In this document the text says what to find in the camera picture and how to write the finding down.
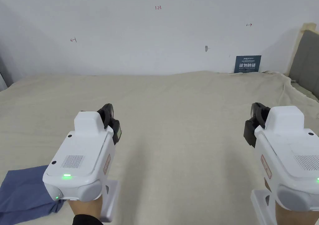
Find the warning label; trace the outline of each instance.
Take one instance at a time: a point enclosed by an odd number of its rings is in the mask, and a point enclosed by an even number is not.
[[[104,169],[103,169],[104,174],[106,174],[106,172],[107,172],[108,165],[110,164],[110,161],[111,161],[111,156],[108,155],[108,158],[107,158],[107,160],[106,160],[106,163],[105,163],[105,166],[104,166]]]
[[[269,166],[268,166],[268,164],[267,164],[267,162],[266,162],[266,160],[265,160],[265,158],[264,158],[264,156],[262,155],[261,156],[261,162],[262,162],[262,164],[263,164],[263,166],[264,166],[264,168],[265,168],[265,171],[266,171],[266,173],[267,173],[267,175],[268,175],[268,178],[269,179],[271,179],[271,171],[270,171],[270,169],[269,169]]]

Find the white handheld device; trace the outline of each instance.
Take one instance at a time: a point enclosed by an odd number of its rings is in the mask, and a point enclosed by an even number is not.
[[[103,195],[100,220],[111,222],[120,186],[107,176],[121,136],[119,121],[106,104],[97,112],[79,112],[74,128],[45,170],[44,185],[53,200],[91,201]]]
[[[244,137],[271,189],[251,194],[260,224],[277,224],[275,201],[291,211],[319,211],[319,137],[304,129],[297,107],[254,103]]]

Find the white wall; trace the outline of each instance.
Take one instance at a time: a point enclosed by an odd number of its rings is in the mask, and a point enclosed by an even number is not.
[[[318,0],[0,0],[0,70],[9,84],[37,73],[231,73],[237,55],[262,55],[260,71],[284,73],[318,9]]]

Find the beige sheet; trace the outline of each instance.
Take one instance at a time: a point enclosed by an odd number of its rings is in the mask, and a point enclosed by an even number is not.
[[[297,91],[300,91],[301,93],[305,94],[307,97],[314,99],[316,102],[319,102],[318,98],[312,94],[311,91],[308,91],[307,89],[301,87],[298,83],[296,82],[291,82],[291,85],[296,88]]]
[[[28,78],[0,92],[0,181],[48,164],[80,110],[112,103],[123,130],[109,175],[122,183],[113,225],[257,224],[250,193],[263,178],[243,138],[253,102],[296,105],[319,133],[319,104],[281,74]],[[72,218],[65,203],[25,224]]]

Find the wrinkled fabric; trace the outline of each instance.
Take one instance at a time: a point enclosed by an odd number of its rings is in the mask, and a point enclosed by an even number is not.
[[[61,209],[64,201],[53,201],[42,182],[47,167],[8,171],[0,187],[1,225],[33,220]]]

